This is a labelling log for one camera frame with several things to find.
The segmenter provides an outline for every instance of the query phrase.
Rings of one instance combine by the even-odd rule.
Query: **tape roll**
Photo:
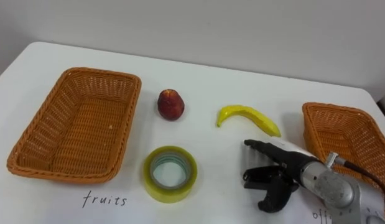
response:
[[[185,180],[176,186],[165,186],[155,177],[154,171],[161,164],[173,162],[182,168]],[[144,185],[148,194],[154,199],[164,203],[174,203],[184,199],[198,175],[197,163],[192,155],[177,146],[163,146],[152,151],[144,162]]]

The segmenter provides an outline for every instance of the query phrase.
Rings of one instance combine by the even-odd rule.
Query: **basket rim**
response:
[[[64,83],[64,81],[69,77],[69,73],[72,72],[90,72],[90,73],[105,73],[105,75],[108,76],[117,76],[120,75],[125,78],[132,78],[134,79],[133,84],[133,91],[131,92],[132,100],[130,104],[128,105],[126,111],[129,111],[131,107],[134,107],[133,110],[129,112],[130,116],[125,116],[121,123],[122,125],[119,127],[119,133],[117,133],[118,136],[123,136],[121,138],[117,138],[114,147],[111,149],[112,151],[117,151],[116,158],[113,163],[108,164],[107,169],[102,173],[95,173],[95,174],[68,174],[64,172],[52,172],[48,170],[40,170],[40,169],[33,169],[29,167],[22,167],[18,165],[17,158],[18,158],[18,152],[22,149],[24,143],[29,138],[32,131],[37,127],[37,123],[42,119],[43,114],[48,109],[49,105],[54,99],[54,96],[57,94],[58,90],[60,89],[61,85]],[[141,90],[141,79],[133,74],[130,73],[123,73],[123,72],[113,72],[109,70],[100,70],[95,68],[86,68],[86,67],[73,67],[69,68],[68,70],[64,71],[60,78],[57,80],[57,82],[54,84],[53,88],[51,89],[50,93],[47,95],[46,99],[40,106],[39,110],[36,112],[35,116],[32,118],[32,121],[28,124],[25,131],[22,133],[19,140],[14,145],[8,159],[7,159],[7,168],[8,170],[16,175],[26,176],[30,177],[30,175],[33,175],[33,177],[41,178],[41,179],[60,179],[63,181],[67,180],[73,180],[73,179],[102,179],[102,181],[98,182],[105,182],[114,175],[117,174],[117,171],[120,169],[119,163],[121,163],[121,154],[123,154],[126,150],[125,144],[127,143],[128,135],[124,135],[124,133],[129,134],[129,130],[131,128],[132,124],[132,118],[134,116],[134,112],[136,110],[136,104],[138,100],[138,96]]]
[[[310,112],[310,109],[313,107],[321,108],[322,110],[329,110],[329,109],[337,110],[337,111],[342,111],[345,113],[353,113],[353,114],[360,113],[365,119],[367,119],[371,123],[371,126],[373,127],[373,130],[376,132],[376,135],[379,137],[381,144],[385,147],[385,137],[384,137],[383,133],[381,132],[378,124],[373,119],[373,117],[370,114],[368,114],[367,112],[365,112],[361,109],[358,109],[358,108],[352,108],[349,106],[339,106],[339,105],[334,105],[331,103],[316,103],[316,102],[304,103],[302,106],[303,115],[304,115],[304,117],[307,116],[308,122],[310,123],[309,124],[310,129],[312,129],[313,135],[315,136],[315,142],[319,143],[320,147],[322,147],[322,146],[321,146],[321,142],[319,141],[320,138],[318,137],[318,134],[317,134],[318,133],[317,127],[315,125],[313,125],[312,115]]]

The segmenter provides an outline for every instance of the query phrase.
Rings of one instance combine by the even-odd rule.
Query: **banana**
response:
[[[249,106],[228,105],[223,107],[218,113],[217,126],[220,127],[225,119],[233,115],[241,115],[249,118],[254,122],[254,124],[256,124],[260,129],[262,129],[270,136],[281,136],[281,132],[273,121],[267,118],[264,114]]]

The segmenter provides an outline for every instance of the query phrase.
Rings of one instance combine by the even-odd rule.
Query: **table surface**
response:
[[[70,67],[133,73],[142,80],[119,174],[98,185],[10,174],[6,160],[13,145],[55,81]],[[165,121],[155,110],[157,97],[166,88],[177,90],[186,104],[178,121]],[[302,188],[281,212],[259,211],[257,202],[265,192],[244,189],[241,174],[262,166],[265,159],[246,149],[242,141],[269,137],[240,116],[225,121],[221,128],[215,126],[222,106],[249,105],[277,123],[283,139],[304,147],[301,108],[308,101],[365,110],[385,135],[385,117],[368,92],[359,88],[43,42],[30,44],[0,76],[0,223],[330,223],[319,199]],[[197,182],[178,203],[155,201],[141,182],[143,160],[163,145],[183,147],[198,163]],[[126,198],[127,203],[87,201],[82,208],[90,191],[92,197]]]

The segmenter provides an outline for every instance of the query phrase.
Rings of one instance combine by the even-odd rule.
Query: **orange wicker basket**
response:
[[[325,162],[329,152],[355,163],[376,175],[385,184],[385,138],[374,119],[365,111],[323,103],[303,105],[304,139],[307,149]],[[372,180],[336,165],[335,170],[362,179],[379,188]]]
[[[140,89],[135,75],[66,70],[12,149],[8,170],[79,184],[112,179],[121,167]]]

